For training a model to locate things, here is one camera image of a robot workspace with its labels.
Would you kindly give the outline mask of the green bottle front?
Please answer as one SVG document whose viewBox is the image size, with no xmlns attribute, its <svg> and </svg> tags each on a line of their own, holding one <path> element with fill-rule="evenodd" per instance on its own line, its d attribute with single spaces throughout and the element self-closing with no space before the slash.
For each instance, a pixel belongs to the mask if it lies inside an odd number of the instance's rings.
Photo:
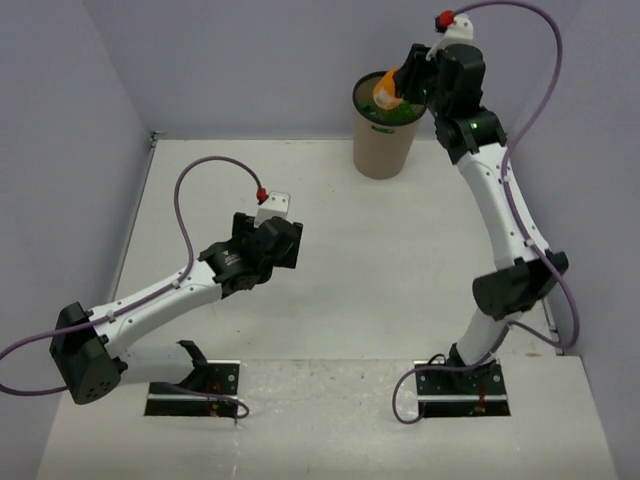
<svg viewBox="0 0 640 480">
<path fill-rule="evenodd" d="M 423 114 L 423 108 L 420 105 L 407 102 L 401 102 L 398 106 L 390 110 L 385 110 L 374 102 L 363 102 L 359 107 L 366 116 L 380 123 L 411 123 Z"/>
</svg>

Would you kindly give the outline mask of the orange bottle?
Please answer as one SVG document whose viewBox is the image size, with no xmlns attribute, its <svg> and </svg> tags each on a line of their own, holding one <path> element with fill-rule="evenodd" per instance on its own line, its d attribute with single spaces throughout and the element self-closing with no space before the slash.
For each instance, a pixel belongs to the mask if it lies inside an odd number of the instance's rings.
<svg viewBox="0 0 640 480">
<path fill-rule="evenodd" d="M 397 68 L 387 71 L 372 90 L 375 105 L 386 111 L 393 110 L 402 103 L 402 99 L 396 94 L 394 75 L 397 71 Z"/>
</svg>

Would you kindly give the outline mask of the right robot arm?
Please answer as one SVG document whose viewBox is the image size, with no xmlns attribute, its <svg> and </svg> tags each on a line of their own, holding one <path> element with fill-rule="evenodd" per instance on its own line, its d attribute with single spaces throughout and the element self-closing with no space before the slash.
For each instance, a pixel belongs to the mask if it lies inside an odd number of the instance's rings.
<svg viewBox="0 0 640 480">
<path fill-rule="evenodd" d="M 567 271 L 537 230 L 505 155 L 507 135 L 498 116 L 482 106 L 486 65 L 471 45 L 436 53 L 413 44 L 393 78 L 404 101 L 425 107 L 436 137 L 476 201 L 491 243 L 494 269 L 472 282 L 477 309 L 462 337 L 438 368 L 456 392 L 477 386 L 509 328 L 519 325 Z"/>
</svg>

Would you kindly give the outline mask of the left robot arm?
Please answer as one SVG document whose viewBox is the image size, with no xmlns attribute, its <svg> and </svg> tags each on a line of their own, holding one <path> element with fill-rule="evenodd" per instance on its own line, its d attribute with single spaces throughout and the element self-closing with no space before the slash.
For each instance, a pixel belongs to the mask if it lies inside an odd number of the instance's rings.
<svg viewBox="0 0 640 480">
<path fill-rule="evenodd" d="M 266 283 L 277 268 L 295 268 L 302 235 L 302 224 L 282 214 L 258 219 L 237 212 L 229 239 L 190 251 L 186 265 L 166 279 L 91 309 L 65 306 L 49 352 L 73 402 L 87 405 L 131 383 L 201 390 L 208 369 L 193 341 L 158 351 L 136 343 L 192 310 Z"/>
</svg>

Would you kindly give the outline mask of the brown cardboard bin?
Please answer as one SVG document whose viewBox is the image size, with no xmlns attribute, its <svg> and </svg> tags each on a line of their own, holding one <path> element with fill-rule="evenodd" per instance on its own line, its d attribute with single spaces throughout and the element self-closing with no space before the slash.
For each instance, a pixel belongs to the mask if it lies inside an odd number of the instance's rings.
<svg viewBox="0 0 640 480">
<path fill-rule="evenodd" d="M 422 117 L 411 123 L 380 123 L 366 116 L 359 105 L 374 102 L 372 90 L 383 76 L 383 71 L 361 77 L 352 90 L 354 107 L 353 163 L 364 176 L 376 180 L 390 179 L 404 167 Z"/>
</svg>

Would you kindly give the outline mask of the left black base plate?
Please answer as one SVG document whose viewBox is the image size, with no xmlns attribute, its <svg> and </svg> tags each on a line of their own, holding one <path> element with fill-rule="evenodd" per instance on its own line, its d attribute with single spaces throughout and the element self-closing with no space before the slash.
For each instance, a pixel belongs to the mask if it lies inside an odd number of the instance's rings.
<svg viewBox="0 0 640 480">
<path fill-rule="evenodd" d="M 163 382 L 150 383 L 144 415 L 148 417 L 238 418 L 244 410 L 237 404 L 213 396 L 237 399 L 241 362 L 209 361 L 190 374 L 178 387 L 197 395 L 176 391 Z"/>
</svg>

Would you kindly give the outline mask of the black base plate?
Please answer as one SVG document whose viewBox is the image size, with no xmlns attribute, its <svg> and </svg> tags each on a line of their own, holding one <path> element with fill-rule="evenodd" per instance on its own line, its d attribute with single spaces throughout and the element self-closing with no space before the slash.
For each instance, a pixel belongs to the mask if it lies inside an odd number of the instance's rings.
<svg viewBox="0 0 640 480">
<path fill-rule="evenodd" d="M 415 374 L 422 418 L 511 415 L 501 365 L 492 361 L 470 373 L 423 370 Z"/>
<path fill-rule="evenodd" d="M 209 361 L 190 374 L 178 387 L 197 395 L 176 391 L 163 382 L 150 383 L 144 415 L 148 417 L 238 418 L 244 410 L 237 404 L 213 396 L 237 399 L 241 362 Z"/>
</svg>

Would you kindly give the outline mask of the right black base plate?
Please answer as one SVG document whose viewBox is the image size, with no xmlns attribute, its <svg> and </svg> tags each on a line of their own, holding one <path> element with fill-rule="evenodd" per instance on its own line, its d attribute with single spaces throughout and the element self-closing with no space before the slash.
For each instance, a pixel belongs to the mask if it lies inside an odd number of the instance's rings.
<svg viewBox="0 0 640 480">
<path fill-rule="evenodd" d="M 501 365 L 492 361 L 470 373 L 423 370 L 415 374 L 422 418 L 511 415 Z"/>
</svg>

